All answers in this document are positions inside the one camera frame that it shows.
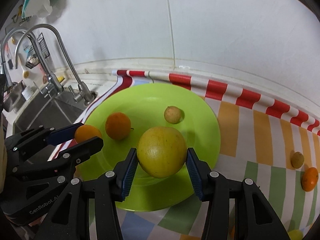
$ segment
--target striped tablecloth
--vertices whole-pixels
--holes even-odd
[[[253,179],[287,231],[300,229],[307,233],[320,213],[320,187],[304,192],[300,178],[307,167],[320,169],[319,120],[266,95],[201,76],[129,70],[117,70],[114,75],[118,76],[116,85],[97,98],[77,122],[85,122],[101,102],[130,86],[170,82],[185,87],[202,97],[217,116],[221,150],[214,170],[228,179]],[[64,143],[56,153],[74,143]],[[305,165],[298,170],[290,164],[290,155],[296,151],[305,158]],[[125,240],[200,239],[207,207],[208,203],[192,195],[155,212],[118,209],[118,216]],[[232,200],[229,224],[231,229]],[[94,230],[92,234],[91,239],[95,239]]]

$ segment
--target plate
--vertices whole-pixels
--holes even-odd
[[[183,111],[180,123],[170,124],[164,119],[168,106],[176,106]],[[105,121],[114,112],[126,114],[133,128],[130,135],[121,141],[112,140],[105,132]],[[113,170],[117,162],[125,159],[131,147],[137,147],[141,135],[154,126],[170,126],[179,130],[187,147],[193,147],[199,159],[206,161],[211,168],[218,159],[220,130],[213,111],[201,97],[176,85],[152,83],[121,90],[102,102],[85,124],[101,131],[104,146],[90,160],[78,166],[84,180],[96,179]],[[116,205],[129,211],[155,211],[175,205],[192,194],[185,165],[164,179],[149,176],[138,165],[129,196]]]

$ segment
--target black wire rack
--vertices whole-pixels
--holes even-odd
[[[41,52],[44,56],[44,58],[47,58],[50,56],[50,52],[48,50],[47,44],[45,43],[43,34],[40,33],[40,35],[37,38],[37,41],[40,45],[41,48]],[[33,46],[30,46],[29,52],[27,54],[27,60],[26,60],[26,67],[29,69],[34,68],[35,66],[37,66],[39,64],[39,59],[36,55],[35,49],[33,48]]]

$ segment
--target blue square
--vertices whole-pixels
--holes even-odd
[[[121,226],[124,240],[147,240],[155,224],[133,212],[127,212]]]

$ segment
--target white tile wall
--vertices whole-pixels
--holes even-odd
[[[320,23],[297,0],[169,0],[176,59],[279,83],[320,105]],[[201,64],[190,64],[190,68]],[[206,71],[215,67],[206,66]]]
[[[74,64],[131,57],[172,58],[167,0],[59,0],[42,22],[57,28]],[[50,31],[55,66],[65,65]]]

